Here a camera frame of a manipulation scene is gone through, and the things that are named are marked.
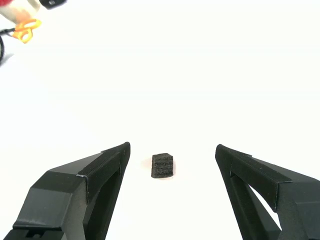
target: white background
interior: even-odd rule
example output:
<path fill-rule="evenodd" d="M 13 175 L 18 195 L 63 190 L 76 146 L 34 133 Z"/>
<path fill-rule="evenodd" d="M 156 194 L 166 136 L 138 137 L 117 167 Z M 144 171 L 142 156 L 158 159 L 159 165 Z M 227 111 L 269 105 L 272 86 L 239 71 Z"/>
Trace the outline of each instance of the white background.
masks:
<path fill-rule="evenodd" d="M 126 141 L 108 240 L 241 239 L 218 144 L 320 179 L 318 2 L 69 0 L 40 11 L 30 43 L 3 39 L 15 55 L 0 67 L 0 239 L 46 170 Z M 175 176 L 153 179 L 163 152 Z"/>

